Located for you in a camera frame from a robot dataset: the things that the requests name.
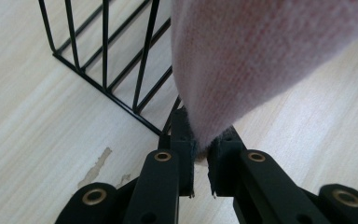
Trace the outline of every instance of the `black plastic part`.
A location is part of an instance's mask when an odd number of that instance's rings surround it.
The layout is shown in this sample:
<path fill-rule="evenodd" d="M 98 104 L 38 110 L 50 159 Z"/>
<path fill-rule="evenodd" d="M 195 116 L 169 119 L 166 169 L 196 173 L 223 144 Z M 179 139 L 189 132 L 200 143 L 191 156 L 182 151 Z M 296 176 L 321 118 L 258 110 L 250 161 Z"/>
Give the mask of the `black plastic part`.
<path fill-rule="evenodd" d="M 130 204 L 132 193 L 135 190 L 138 178 L 133 179 L 123 187 L 117 190 L 117 202 L 115 207 L 110 211 L 113 213 L 113 221 L 109 223 L 123 223 L 124 216 L 126 215 L 127 208 Z"/>
<path fill-rule="evenodd" d="M 158 148 L 171 149 L 171 136 L 162 134 L 158 139 Z"/>
<path fill-rule="evenodd" d="M 165 155 L 160 161 L 159 153 Z M 179 157 L 171 150 L 152 151 L 146 157 L 124 223 L 177 223 L 178 207 Z"/>
<path fill-rule="evenodd" d="M 197 142 L 191 132 L 184 108 L 171 113 L 171 150 L 180 158 L 180 196 L 194 196 L 194 160 Z"/>
<path fill-rule="evenodd" d="M 330 223 L 269 154 L 243 151 L 238 174 L 264 223 Z"/>
<path fill-rule="evenodd" d="M 171 129 L 171 114 L 174 110 L 176 110 L 177 108 L 179 108 L 179 104 L 181 103 L 181 99 L 180 97 L 176 97 L 176 100 L 175 100 L 175 103 L 173 103 L 173 106 L 172 106 L 172 109 L 171 109 L 171 113 L 170 115 L 168 116 L 167 118 L 167 121 L 165 121 L 165 124 L 164 124 L 164 128 L 162 128 L 162 131 L 161 131 L 161 135 L 168 135 L 168 132 L 170 131 Z"/>
<path fill-rule="evenodd" d="M 323 186 L 319 199 L 333 223 L 358 223 L 358 191 L 339 184 Z"/>
<path fill-rule="evenodd" d="M 238 221 L 243 223 L 263 223 L 260 213 L 255 206 L 246 187 L 240 182 L 234 196 L 233 207 Z"/>
<path fill-rule="evenodd" d="M 208 168 L 212 194 L 220 197 L 233 197 L 237 182 L 237 161 L 240 154 L 246 150 L 234 127 L 215 138 L 209 148 Z"/>
<path fill-rule="evenodd" d="M 101 197 L 102 190 L 106 192 L 105 198 L 97 204 L 88 205 L 84 203 L 84 197 L 91 190 L 98 190 L 94 192 L 94 196 L 89 194 L 89 198 Z M 63 208 L 57 218 L 57 224 L 105 224 L 114 220 L 115 202 L 117 201 L 117 190 L 103 183 L 93 183 L 78 190 L 71 198 L 68 204 Z"/>

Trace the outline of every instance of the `brass screw hole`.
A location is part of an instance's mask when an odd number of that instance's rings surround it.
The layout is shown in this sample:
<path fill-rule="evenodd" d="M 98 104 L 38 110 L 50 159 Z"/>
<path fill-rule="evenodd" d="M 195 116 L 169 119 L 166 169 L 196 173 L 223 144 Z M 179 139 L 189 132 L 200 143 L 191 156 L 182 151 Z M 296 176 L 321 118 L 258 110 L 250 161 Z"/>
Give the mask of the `brass screw hole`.
<path fill-rule="evenodd" d="M 95 205 L 101 203 L 106 198 L 104 189 L 91 189 L 83 196 L 83 203 L 86 205 Z"/>
<path fill-rule="evenodd" d="M 248 158 L 251 161 L 264 161 L 266 159 L 263 155 L 261 155 L 260 153 L 257 153 L 257 152 L 249 153 Z"/>
<path fill-rule="evenodd" d="M 358 207 L 358 197 L 343 189 L 333 190 L 333 197 L 349 207 Z"/>
<path fill-rule="evenodd" d="M 168 161 L 171 159 L 171 154 L 168 152 L 159 152 L 155 155 L 156 161 Z"/>

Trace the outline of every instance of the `pink cloth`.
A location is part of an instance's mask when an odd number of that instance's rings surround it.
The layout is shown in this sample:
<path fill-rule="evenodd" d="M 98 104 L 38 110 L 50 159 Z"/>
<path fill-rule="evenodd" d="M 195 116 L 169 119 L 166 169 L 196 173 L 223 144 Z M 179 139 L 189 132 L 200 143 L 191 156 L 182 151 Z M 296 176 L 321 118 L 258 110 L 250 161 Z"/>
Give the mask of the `pink cloth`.
<path fill-rule="evenodd" d="M 354 0 L 173 0 L 173 74 L 200 147 L 356 37 Z"/>

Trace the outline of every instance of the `black wire basket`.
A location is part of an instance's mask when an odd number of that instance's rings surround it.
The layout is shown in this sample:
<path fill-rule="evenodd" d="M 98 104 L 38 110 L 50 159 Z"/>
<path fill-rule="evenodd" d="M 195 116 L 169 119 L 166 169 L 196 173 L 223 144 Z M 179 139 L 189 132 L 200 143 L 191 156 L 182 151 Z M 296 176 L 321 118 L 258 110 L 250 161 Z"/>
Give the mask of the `black wire basket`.
<path fill-rule="evenodd" d="M 114 32 L 109 32 L 109 22 L 112 20 L 112 17 L 116 15 L 109 15 L 109 8 L 115 6 L 115 2 L 111 0 L 103 0 L 102 4 L 98 6 L 88 18 L 86 18 L 77 28 L 75 28 L 74 23 L 74 10 L 72 7 L 71 0 L 65 0 L 65 10 L 66 10 L 66 19 L 67 19 L 67 29 L 69 30 L 69 38 L 63 41 L 63 43 L 56 48 L 55 40 L 53 38 L 53 34 L 51 31 L 49 19 L 48 19 L 48 11 L 45 4 L 45 0 L 39 0 L 40 9 L 42 12 L 43 21 L 45 24 L 47 36 L 48 36 L 48 43 L 52 50 L 52 55 L 57 58 L 60 62 L 65 64 L 67 67 L 72 69 L 75 73 L 79 76 L 83 77 L 89 84 L 91 84 L 94 88 L 98 91 L 103 93 L 125 111 L 127 111 L 130 115 L 134 118 L 138 119 L 144 126 L 150 129 L 153 133 L 161 135 L 162 133 L 167 133 L 170 129 L 170 113 L 174 109 L 179 107 L 181 104 L 180 98 L 177 96 L 177 91 L 173 90 L 170 91 L 170 96 L 173 98 L 170 102 L 174 102 L 172 106 L 164 106 L 164 108 L 168 108 L 168 111 L 162 111 L 160 108 L 155 107 L 149 111 L 149 113 L 163 113 L 165 112 L 166 115 L 158 115 L 159 118 L 165 117 L 163 121 L 159 121 L 158 124 L 161 127 L 156 125 L 156 122 L 153 123 L 150 119 L 148 119 L 143 111 L 147 105 L 150 105 L 150 102 L 156 98 L 156 94 L 158 91 L 162 91 L 161 87 L 167 80 L 171 77 L 172 74 L 172 66 L 171 62 L 166 63 L 165 65 L 161 65 L 159 61 L 149 63 L 149 66 L 156 66 L 159 64 L 159 67 L 166 66 L 165 71 L 155 71 L 151 69 L 153 72 L 153 80 L 148 81 L 149 85 L 145 87 L 145 79 L 147 78 L 146 71 L 146 63 L 149 62 L 148 56 L 150 55 L 151 49 L 157 45 L 158 41 L 166 35 L 164 38 L 170 37 L 170 32 L 167 32 L 171 26 L 171 19 L 170 15 L 165 15 L 166 18 L 160 16 L 157 20 L 159 9 L 161 5 L 167 4 L 164 2 L 159 2 L 159 0 L 144 0 L 144 1 L 137 1 L 136 7 L 131 9 L 131 13 L 126 18 L 113 18 L 113 20 L 119 21 L 119 19 L 123 20 L 120 25 L 117 26 Z M 95 26 L 97 20 L 100 20 L 102 16 L 102 38 L 98 39 L 99 47 L 92 50 L 87 47 L 90 40 L 82 40 L 78 41 L 79 38 L 90 29 L 91 26 Z M 125 63 L 126 65 L 118 66 L 115 69 L 110 69 L 111 67 L 109 64 L 115 65 L 115 60 L 120 60 L 122 57 L 118 54 L 117 57 L 111 59 L 109 58 L 110 51 L 115 50 L 112 48 L 114 45 L 120 45 L 119 40 L 123 39 L 126 33 L 130 32 L 132 26 L 136 22 L 143 22 L 144 25 L 137 25 L 136 29 L 144 30 L 138 35 L 142 35 L 145 38 L 143 40 L 138 40 L 136 43 L 127 43 L 129 45 L 139 45 L 142 46 L 140 49 L 134 51 L 133 55 L 131 55 L 129 61 Z M 79 59 L 79 46 L 84 45 L 86 46 L 87 53 L 82 57 L 84 60 Z M 92 67 L 99 65 L 98 69 L 94 69 L 99 72 L 97 75 L 91 75 L 90 70 Z M 117 94 L 117 91 L 123 86 L 123 82 L 127 79 L 127 82 L 132 82 L 132 88 L 129 88 L 131 85 L 127 85 L 125 88 L 128 95 L 132 95 L 131 99 L 129 96 L 121 97 L 120 94 Z"/>

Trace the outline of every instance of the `wire basket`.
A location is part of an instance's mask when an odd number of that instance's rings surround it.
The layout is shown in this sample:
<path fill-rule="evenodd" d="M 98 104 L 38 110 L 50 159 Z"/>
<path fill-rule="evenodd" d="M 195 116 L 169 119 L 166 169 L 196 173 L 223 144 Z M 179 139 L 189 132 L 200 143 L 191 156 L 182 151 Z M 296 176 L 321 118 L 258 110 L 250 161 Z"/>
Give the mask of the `wire basket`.
<path fill-rule="evenodd" d="M 145 108 L 150 105 L 150 102 L 156 98 L 156 94 L 159 91 L 162 91 L 161 87 L 167 82 L 172 74 L 171 62 L 165 62 L 166 69 L 164 71 L 156 71 L 153 67 L 156 67 L 157 64 L 160 64 L 161 62 L 159 60 L 153 62 L 148 60 L 152 48 L 158 44 L 158 41 L 162 37 L 165 36 L 164 38 L 170 39 L 170 32 L 167 32 L 171 26 L 170 15 L 168 14 L 167 16 L 167 13 L 159 13 L 162 11 L 160 10 L 161 5 L 167 3 L 169 4 L 169 1 L 163 1 L 161 3 L 159 0 L 132 1 L 132 7 L 127 7 L 131 9 L 131 12 L 122 16 L 122 14 L 125 13 L 120 14 L 114 12 L 109 14 L 110 9 L 115 11 L 115 4 L 118 4 L 117 1 L 103 0 L 102 4 L 91 12 L 88 18 L 81 22 L 78 27 L 75 27 L 76 19 L 74 19 L 74 17 L 76 16 L 76 13 L 74 12 L 72 2 L 71 0 L 64 0 L 67 19 L 66 28 L 69 31 L 69 38 L 64 40 L 60 46 L 56 48 L 55 42 L 57 41 L 53 38 L 45 0 L 39 0 L 52 55 L 80 77 L 83 77 L 89 84 L 127 111 L 134 118 L 138 119 L 153 133 L 158 135 L 168 132 L 170 129 L 170 113 L 172 110 L 178 108 L 181 103 L 174 85 L 171 85 L 174 88 L 174 90 L 170 90 L 170 96 L 174 94 L 173 98 L 170 100 L 170 102 L 174 101 L 173 106 L 163 106 L 165 109 L 161 109 L 160 105 L 159 107 L 155 106 L 154 109 L 148 111 L 149 114 L 158 114 L 159 119 L 163 117 L 159 113 L 166 113 L 165 118 L 168 118 L 157 122 L 161 127 L 158 127 L 155 120 L 154 122 L 151 121 L 143 113 Z M 116 24 L 116 27 L 114 27 L 116 29 L 113 32 L 109 32 L 109 28 L 112 27 L 109 26 L 111 20 Z M 82 36 L 86 32 L 101 34 L 101 26 L 96 25 L 98 21 L 102 24 L 102 36 Z M 128 38 L 126 39 L 126 36 L 128 35 L 144 36 L 145 38 L 143 40 L 135 38 L 133 42 L 129 43 Z M 97 44 L 99 44 L 99 46 L 96 48 L 90 47 L 90 42 L 95 42 L 96 39 L 98 39 Z M 127 53 L 124 57 L 122 56 L 123 52 L 127 51 L 126 49 L 120 49 L 123 45 L 131 45 L 131 47 L 140 46 L 140 48 L 136 51 L 128 50 L 132 51 L 133 54 L 131 55 Z M 80 54 L 80 48 L 86 53 Z M 118 51 L 117 57 L 113 59 L 109 58 L 109 56 L 112 57 L 111 51 L 114 51 L 115 49 Z M 115 66 L 117 61 L 125 61 L 123 58 L 128 58 L 128 62 L 121 63 L 125 64 L 124 66 Z M 147 68 L 152 71 L 151 76 L 146 73 Z M 147 80 L 148 84 L 145 85 L 145 80 L 148 77 L 153 78 L 149 78 L 149 80 Z"/>

